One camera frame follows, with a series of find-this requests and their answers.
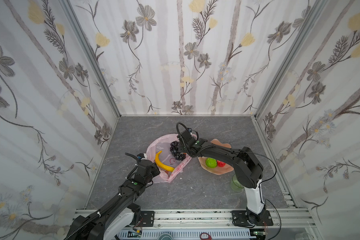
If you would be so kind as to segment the green fake fruit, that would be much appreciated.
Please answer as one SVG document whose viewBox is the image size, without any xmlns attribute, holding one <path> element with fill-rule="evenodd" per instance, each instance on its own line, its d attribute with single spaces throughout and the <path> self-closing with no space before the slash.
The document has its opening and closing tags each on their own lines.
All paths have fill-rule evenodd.
<svg viewBox="0 0 360 240">
<path fill-rule="evenodd" d="M 212 158 L 207 158 L 205 163 L 206 166 L 211 169 L 214 169 L 218 166 L 218 161 Z"/>
</svg>

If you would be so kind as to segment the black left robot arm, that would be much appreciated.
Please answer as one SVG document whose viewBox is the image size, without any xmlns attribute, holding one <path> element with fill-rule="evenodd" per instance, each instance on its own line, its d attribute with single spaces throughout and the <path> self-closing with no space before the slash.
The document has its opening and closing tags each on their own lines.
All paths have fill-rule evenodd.
<svg viewBox="0 0 360 240">
<path fill-rule="evenodd" d="M 136 163 L 126 180 L 118 187 L 118 193 L 98 210 L 72 222 L 66 240 L 113 240 L 126 226 L 141 221 L 141 207 L 135 201 L 145 192 L 153 178 L 160 174 L 155 162 L 125 153 Z"/>
</svg>

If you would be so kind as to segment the peach scalloped plate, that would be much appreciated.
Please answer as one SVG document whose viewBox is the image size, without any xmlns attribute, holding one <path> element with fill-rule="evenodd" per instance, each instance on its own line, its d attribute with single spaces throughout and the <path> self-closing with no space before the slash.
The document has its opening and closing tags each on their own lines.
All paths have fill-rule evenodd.
<svg viewBox="0 0 360 240">
<path fill-rule="evenodd" d="M 217 140 L 217 139 L 213 139 L 212 141 L 211 141 L 211 143 L 213 143 L 213 144 L 215 144 L 215 145 L 218 145 L 218 146 L 221 146 L 221 147 L 225 147 L 225 148 L 231 148 L 232 146 L 230 145 L 230 144 L 223 144 L 223 143 L 221 143 L 219 140 Z M 234 168 L 233 167 L 231 167 L 230 165 L 225 165 L 224 167 L 222 167 L 222 168 L 220 168 L 220 167 L 216 167 L 216 168 L 214 168 L 214 169 L 211 169 L 211 168 L 208 168 L 207 166 L 206 166 L 206 157 L 198 157 L 198 160 L 199 160 L 199 163 L 200 163 L 200 165 L 201 165 L 201 167 L 204 169 L 204 170 L 206 170 L 206 171 L 208 171 L 208 172 L 210 172 L 210 173 L 212 173 L 212 174 L 215 174 L 215 175 L 223 175 L 223 174 L 226 174 L 226 173 L 229 173 L 229 172 L 232 172 L 233 170 L 234 170 Z"/>
</svg>

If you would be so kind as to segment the pink plastic bag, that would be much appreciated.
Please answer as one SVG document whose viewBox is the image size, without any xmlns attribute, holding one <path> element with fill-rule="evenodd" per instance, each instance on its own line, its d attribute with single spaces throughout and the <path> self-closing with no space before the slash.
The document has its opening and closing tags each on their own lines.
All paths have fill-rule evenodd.
<svg viewBox="0 0 360 240">
<path fill-rule="evenodd" d="M 176 160 L 170 150 L 171 143 L 175 141 L 178 141 L 177 134 L 164 135 L 154 140 L 146 150 L 145 157 L 156 163 L 160 171 L 153 178 L 154 184 L 171 183 L 192 159 L 188 154 L 182 154 L 185 158 Z"/>
</svg>

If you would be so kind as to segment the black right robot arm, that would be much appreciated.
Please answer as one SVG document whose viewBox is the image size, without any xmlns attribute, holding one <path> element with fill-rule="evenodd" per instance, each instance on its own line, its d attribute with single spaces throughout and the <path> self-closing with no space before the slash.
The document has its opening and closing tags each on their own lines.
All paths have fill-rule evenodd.
<svg viewBox="0 0 360 240">
<path fill-rule="evenodd" d="M 198 132 L 192 136 L 192 129 L 183 123 L 176 124 L 177 138 L 180 141 L 179 151 L 192 158 L 212 158 L 223 162 L 234 169 L 239 183 L 244 187 L 247 198 L 246 212 L 242 226 L 253 228 L 266 219 L 266 203 L 262 194 L 264 166 L 258 160 L 261 154 L 254 153 L 250 148 L 232 149 L 213 144 L 201 139 Z"/>
</svg>

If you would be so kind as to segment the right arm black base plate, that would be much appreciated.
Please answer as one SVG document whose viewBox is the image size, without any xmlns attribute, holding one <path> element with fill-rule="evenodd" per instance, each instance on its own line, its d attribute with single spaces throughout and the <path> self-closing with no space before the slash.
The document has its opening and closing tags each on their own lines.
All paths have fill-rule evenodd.
<svg viewBox="0 0 360 240">
<path fill-rule="evenodd" d="M 260 214 L 251 211 L 231 211 L 232 223 L 236 227 L 254 228 L 273 226 L 273 219 L 270 212 L 265 210 Z"/>
</svg>

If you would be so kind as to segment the red fake apple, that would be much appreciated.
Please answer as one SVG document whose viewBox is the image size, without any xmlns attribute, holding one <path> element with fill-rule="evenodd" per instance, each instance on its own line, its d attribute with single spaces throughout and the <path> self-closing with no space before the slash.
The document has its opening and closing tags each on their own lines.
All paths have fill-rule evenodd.
<svg viewBox="0 0 360 240">
<path fill-rule="evenodd" d="M 218 167 L 222 168 L 222 167 L 224 167 L 225 165 L 226 165 L 226 163 L 221 162 L 221 161 L 217 161 L 217 166 L 218 166 Z"/>
</svg>

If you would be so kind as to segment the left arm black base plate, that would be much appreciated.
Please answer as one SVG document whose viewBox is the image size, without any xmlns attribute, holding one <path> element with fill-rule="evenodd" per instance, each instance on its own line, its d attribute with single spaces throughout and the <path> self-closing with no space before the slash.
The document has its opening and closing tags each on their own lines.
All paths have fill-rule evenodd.
<svg viewBox="0 0 360 240">
<path fill-rule="evenodd" d="M 154 211 L 142 211 L 138 214 L 137 222 L 134 223 L 133 227 L 144 228 L 144 227 L 153 227 L 155 220 Z"/>
</svg>

